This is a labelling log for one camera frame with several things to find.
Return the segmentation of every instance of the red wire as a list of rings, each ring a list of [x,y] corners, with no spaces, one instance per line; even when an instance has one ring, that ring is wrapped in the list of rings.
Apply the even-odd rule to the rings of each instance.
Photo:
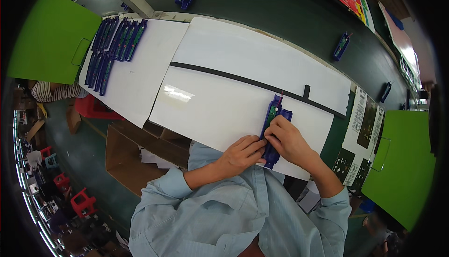
[[[283,96],[283,95],[284,95],[284,91],[281,92],[281,98],[279,99],[278,105],[276,105],[276,107],[278,107],[278,106],[279,106],[279,103],[281,103],[281,99],[282,99],[282,96]]]

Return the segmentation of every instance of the red plastic stool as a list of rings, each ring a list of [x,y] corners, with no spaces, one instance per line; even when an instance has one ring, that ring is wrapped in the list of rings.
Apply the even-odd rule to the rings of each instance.
[[[55,182],[56,187],[58,187],[59,191],[65,192],[69,189],[70,186],[70,179],[64,175],[64,173],[61,173],[60,175],[56,176],[53,179],[53,182]]]
[[[78,217],[83,218],[87,215],[91,215],[98,211],[98,209],[93,208],[93,204],[97,201],[97,199],[92,196],[88,197],[84,191],[86,191],[86,188],[84,188],[81,192],[76,194],[71,200],[70,203],[72,204],[73,210],[75,210]]]
[[[51,146],[48,146],[47,148],[45,148],[45,149],[40,151],[40,154],[42,156],[42,160],[45,160],[45,158],[47,158],[47,157],[52,155],[52,153],[50,152],[51,148],[52,148]]]
[[[77,98],[75,100],[75,110],[86,118],[110,120],[125,119],[114,111],[106,112],[106,106],[91,94],[84,98]]]

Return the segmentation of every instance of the black tape strip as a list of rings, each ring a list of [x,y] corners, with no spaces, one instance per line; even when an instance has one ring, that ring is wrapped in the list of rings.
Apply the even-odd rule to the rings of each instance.
[[[258,87],[264,88],[264,89],[272,91],[272,92],[277,92],[279,94],[282,93],[282,89],[280,89],[280,88],[277,88],[277,87],[274,87],[274,86],[270,86],[270,85],[267,85],[267,84],[264,84],[264,83],[261,83],[261,82],[255,81],[255,80],[251,80],[251,79],[248,79],[248,78],[245,78],[245,77],[241,77],[241,76],[237,76],[237,75],[234,75],[234,74],[222,72],[222,71],[219,71],[219,70],[214,70],[214,69],[210,69],[210,68],[206,68],[206,67],[202,67],[202,66],[196,66],[196,65],[180,63],[180,62],[174,62],[174,61],[172,61],[170,63],[170,66],[175,66],[175,67],[180,67],[180,68],[185,68],[185,69],[196,70],[196,71],[200,71],[200,72],[204,72],[204,73],[209,73],[209,74],[225,77],[225,78],[232,79],[232,80],[237,80],[237,81],[240,81],[240,82],[243,82],[243,83],[247,83],[247,84],[250,84],[250,85],[253,85],[253,86],[258,86]],[[288,96],[288,97],[291,97],[293,99],[299,100],[301,102],[310,104],[311,106],[314,106],[314,107],[316,107],[318,109],[321,109],[323,111],[326,111],[326,112],[329,112],[331,114],[334,114],[335,116],[337,116],[337,117],[339,117],[341,119],[345,119],[346,118],[345,115],[343,115],[343,114],[341,114],[341,113],[339,113],[339,112],[337,112],[335,110],[332,110],[331,108],[327,108],[324,105],[321,105],[319,103],[316,103],[316,102],[310,100],[308,98],[309,93],[310,93],[310,86],[309,85],[306,85],[304,87],[304,96],[299,96],[299,95],[294,94],[292,92],[284,91],[284,95],[285,96]]]

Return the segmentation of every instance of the wire handle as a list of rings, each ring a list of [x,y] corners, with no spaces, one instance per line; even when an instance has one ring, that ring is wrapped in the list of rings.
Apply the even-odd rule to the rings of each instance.
[[[82,40],[86,40],[86,41],[89,41],[89,43],[92,43],[92,40],[89,40],[89,39],[86,39],[86,38],[81,38],[80,42],[78,43],[78,47],[76,47],[75,53],[73,54],[72,61],[70,62],[70,64],[75,65],[75,66],[79,66],[79,67],[82,67],[81,61],[82,61],[83,59],[81,59],[80,64],[75,64],[75,63],[73,63],[73,59],[75,58],[76,52],[77,52],[78,49],[80,48],[80,45],[81,45]]]
[[[387,152],[385,153],[385,158],[384,158],[384,160],[382,162],[382,167],[380,168],[380,170],[377,170],[377,169],[373,168],[372,166],[368,166],[369,168],[371,168],[371,169],[373,169],[373,170],[375,170],[377,172],[381,172],[384,169],[385,160],[387,159],[388,151],[390,150],[390,144],[391,144],[391,139],[390,138],[386,138],[386,137],[383,137],[383,136],[379,136],[379,137],[388,140],[388,147],[387,147]]]

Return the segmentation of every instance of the green board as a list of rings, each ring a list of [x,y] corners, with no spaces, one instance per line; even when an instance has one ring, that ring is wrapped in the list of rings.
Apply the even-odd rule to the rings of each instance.
[[[8,76],[73,84],[100,23],[70,0],[38,0],[14,46]]]
[[[430,153],[429,114],[387,111],[379,149],[362,193],[411,231],[426,203],[435,157]]]

